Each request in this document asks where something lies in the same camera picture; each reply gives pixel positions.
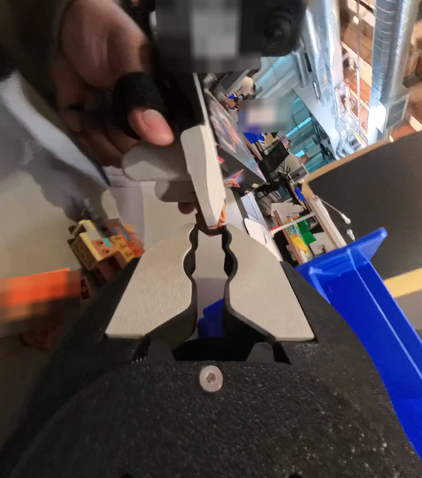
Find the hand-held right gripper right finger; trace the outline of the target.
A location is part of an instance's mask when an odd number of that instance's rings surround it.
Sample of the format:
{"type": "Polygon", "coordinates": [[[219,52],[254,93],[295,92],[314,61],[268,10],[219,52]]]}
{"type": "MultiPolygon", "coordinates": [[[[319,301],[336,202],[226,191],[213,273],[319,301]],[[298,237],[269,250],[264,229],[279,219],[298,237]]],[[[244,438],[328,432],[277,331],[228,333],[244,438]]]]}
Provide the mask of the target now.
{"type": "Polygon", "coordinates": [[[227,335],[308,342],[313,330],[282,261],[234,225],[222,229],[225,253],[223,327],[227,335]]]}

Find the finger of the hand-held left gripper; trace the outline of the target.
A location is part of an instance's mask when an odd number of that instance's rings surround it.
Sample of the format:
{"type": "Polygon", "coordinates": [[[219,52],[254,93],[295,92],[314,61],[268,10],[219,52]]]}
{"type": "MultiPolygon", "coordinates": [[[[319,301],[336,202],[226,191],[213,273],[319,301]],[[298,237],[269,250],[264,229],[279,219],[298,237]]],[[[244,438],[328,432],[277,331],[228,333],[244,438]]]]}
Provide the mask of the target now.
{"type": "Polygon", "coordinates": [[[206,125],[197,125],[185,130],[180,141],[198,205],[211,226],[219,219],[221,208],[226,203],[212,131],[206,125]]]}

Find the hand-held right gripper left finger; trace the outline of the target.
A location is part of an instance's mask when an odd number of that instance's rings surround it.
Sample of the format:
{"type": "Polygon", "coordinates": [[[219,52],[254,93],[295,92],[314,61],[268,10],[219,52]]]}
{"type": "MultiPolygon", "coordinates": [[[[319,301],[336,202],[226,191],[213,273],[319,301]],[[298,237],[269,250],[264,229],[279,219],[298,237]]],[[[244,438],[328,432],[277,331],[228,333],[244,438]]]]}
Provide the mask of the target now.
{"type": "Polygon", "coordinates": [[[192,274],[198,227],[187,223],[139,260],[106,329],[108,338],[189,339],[197,323],[192,274]]]}

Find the brown toy brick piece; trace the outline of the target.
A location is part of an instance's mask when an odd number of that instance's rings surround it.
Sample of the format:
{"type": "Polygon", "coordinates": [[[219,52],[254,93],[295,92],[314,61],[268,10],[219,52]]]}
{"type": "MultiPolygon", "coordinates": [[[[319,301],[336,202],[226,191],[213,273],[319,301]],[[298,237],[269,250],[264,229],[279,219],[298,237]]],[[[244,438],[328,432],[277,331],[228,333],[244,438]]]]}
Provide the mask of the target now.
{"type": "Polygon", "coordinates": [[[196,214],[195,214],[196,224],[199,230],[209,237],[213,237],[213,236],[217,236],[221,234],[222,227],[226,224],[226,217],[227,217],[227,205],[226,203],[224,203],[220,211],[219,219],[210,226],[207,224],[200,206],[199,205],[196,206],[196,214]]]}

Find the brown tan toy brick model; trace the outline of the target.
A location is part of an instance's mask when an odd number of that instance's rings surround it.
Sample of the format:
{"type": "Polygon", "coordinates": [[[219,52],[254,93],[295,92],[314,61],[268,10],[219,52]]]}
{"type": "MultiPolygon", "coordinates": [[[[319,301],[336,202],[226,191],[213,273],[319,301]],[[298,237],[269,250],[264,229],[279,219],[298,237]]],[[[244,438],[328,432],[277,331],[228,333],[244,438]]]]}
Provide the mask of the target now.
{"type": "Polygon", "coordinates": [[[144,253],[134,228],[120,218],[83,219],[69,226],[69,233],[71,250],[97,287],[109,284],[144,253]]]}

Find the blue plastic storage bin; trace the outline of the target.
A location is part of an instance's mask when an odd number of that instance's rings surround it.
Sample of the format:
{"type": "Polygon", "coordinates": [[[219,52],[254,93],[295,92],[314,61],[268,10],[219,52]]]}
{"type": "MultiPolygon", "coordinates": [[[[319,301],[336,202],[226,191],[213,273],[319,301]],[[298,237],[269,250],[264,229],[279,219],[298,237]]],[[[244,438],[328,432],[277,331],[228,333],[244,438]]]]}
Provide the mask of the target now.
{"type": "Polygon", "coordinates": [[[223,310],[224,299],[203,308],[203,316],[197,322],[198,338],[218,338],[225,335],[223,310]]]}
{"type": "Polygon", "coordinates": [[[422,459],[422,340],[371,263],[386,237],[379,228],[298,266],[297,272],[357,335],[422,459]]]}

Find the person's left forearm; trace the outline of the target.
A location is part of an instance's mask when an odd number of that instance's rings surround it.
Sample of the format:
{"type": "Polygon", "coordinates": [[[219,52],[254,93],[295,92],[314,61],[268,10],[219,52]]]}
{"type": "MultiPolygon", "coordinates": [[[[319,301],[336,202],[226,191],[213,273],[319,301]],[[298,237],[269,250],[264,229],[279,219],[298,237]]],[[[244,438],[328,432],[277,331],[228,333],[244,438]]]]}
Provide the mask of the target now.
{"type": "Polygon", "coordinates": [[[14,71],[40,90],[51,88],[62,18],[71,1],[0,0],[0,81],[14,71]]]}

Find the person's left hand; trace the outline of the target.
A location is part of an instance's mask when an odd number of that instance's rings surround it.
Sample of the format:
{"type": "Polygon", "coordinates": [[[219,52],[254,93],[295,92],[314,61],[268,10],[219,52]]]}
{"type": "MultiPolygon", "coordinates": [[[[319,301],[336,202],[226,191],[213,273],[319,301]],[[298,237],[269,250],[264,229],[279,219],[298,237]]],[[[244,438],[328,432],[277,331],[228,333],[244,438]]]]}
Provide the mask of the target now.
{"type": "Polygon", "coordinates": [[[172,128],[153,109],[128,114],[135,140],[116,127],[105,101],[125,74],[151,73],[149,42],[140,27],[114,1],[75,0],[66,7],[59,49],[52,67],[55,105],[71,140],[89,159],[119,167],[140,142],[159,147],[174,142],[172,128]]]}

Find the printed cardboard toy box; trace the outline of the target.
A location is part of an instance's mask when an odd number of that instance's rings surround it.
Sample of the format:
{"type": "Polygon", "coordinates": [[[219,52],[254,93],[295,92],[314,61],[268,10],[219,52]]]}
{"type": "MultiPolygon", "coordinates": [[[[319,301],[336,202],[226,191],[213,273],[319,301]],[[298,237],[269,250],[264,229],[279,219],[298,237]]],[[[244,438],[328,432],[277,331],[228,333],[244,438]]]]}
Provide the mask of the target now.
{"type": "Polygon", "coordinates": [[[241,192],[262,185],[266,180],[231,113],[210,92],[204,98],[224,181],[241,192]]]}

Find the black office chair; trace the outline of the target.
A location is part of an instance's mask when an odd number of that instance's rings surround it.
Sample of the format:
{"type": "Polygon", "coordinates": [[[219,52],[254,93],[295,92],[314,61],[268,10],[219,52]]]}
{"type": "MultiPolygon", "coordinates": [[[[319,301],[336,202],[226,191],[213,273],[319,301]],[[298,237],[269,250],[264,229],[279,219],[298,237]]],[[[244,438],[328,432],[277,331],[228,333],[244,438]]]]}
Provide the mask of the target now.
{"type": "Polygon", "coordinates": [[[279,141],[268,154],[266,154],[259,163],[259,168],[266,180],[270,179],[271,174],[278,169],[280,164],[285,162],[289,152],[285,145],[279,141]]]}

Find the green box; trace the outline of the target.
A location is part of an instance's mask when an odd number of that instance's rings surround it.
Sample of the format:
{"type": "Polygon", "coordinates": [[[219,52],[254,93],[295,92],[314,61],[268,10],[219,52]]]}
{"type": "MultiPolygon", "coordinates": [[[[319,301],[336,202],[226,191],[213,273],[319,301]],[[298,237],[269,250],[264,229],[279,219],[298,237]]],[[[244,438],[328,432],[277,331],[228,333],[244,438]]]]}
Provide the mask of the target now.
{"type": "Polygon", "coordinates": [[[309,229],[309,223],[307,220],[303,220],[297,223],[297,227],[299,230],[299,234],[303,239],[303,242],[309,246],[311,243],[316,242],[317,239],[315,236],[312,234],[312,232],[309,229]]]}

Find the reddish brown toy brick plate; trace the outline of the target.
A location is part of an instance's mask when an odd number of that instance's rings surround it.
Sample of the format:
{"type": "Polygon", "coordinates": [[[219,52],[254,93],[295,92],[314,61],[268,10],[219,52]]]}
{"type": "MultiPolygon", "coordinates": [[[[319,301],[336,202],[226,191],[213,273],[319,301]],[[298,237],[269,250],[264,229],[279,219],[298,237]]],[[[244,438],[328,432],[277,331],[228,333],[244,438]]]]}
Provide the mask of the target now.
{"type": "Polygon", "coordinates": [[[25,332],[21,334],[21,342],[25,346],[39,350],[48,350],[52,347],[53,341],[59,332],[60,326],[25,332]]]}

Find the dark panel with wooden edge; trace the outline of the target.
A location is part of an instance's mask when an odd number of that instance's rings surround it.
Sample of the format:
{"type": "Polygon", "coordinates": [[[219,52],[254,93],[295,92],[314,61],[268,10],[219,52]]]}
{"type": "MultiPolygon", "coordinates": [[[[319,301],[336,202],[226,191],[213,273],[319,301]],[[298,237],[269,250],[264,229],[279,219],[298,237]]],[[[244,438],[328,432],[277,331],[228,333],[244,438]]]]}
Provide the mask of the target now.
{"type": "Polygon", "coordinates": [[[357,239],[386,230],[371,262],[394,297],[422,290],[422,131],[324,166],[301,189],[350,218],[357,239]]]}

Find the silver ventilation duct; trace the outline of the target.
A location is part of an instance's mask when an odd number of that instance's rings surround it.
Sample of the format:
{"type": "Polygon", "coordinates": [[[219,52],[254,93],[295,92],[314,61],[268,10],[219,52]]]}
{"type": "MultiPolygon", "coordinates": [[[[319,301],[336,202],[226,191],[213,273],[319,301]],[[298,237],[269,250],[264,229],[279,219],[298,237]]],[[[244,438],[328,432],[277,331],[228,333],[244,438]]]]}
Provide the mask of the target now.
{"type": "Polygon", "coordinates": [[[420,1],[376,0],[368,134],[382,137],[404,118],[410,92],[403,86],[420,1]]]}
{"type": "Polygon", "coordinates": [[[334,102],[335,91],[344,81],[340,30],[338,1],[308,1],[302,39],[316,99],[326,106],[334,102]]]}

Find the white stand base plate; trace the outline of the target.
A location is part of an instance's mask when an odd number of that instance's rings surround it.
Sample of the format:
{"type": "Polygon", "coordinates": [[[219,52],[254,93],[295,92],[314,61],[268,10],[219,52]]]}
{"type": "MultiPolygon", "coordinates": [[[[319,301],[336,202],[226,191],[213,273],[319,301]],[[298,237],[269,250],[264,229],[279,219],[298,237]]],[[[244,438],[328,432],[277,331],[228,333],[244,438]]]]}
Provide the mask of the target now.
{"type": "Polygon", "coordinates": [[[283,261],[282,255],[275,244],[274,238],[270,235],[267,228],[265,228],[259,222],[252,221],[249,218],[244,218],[243,223],[250,237],[266,247],[266,249],[269,250],[279,261],[283,261]]]}

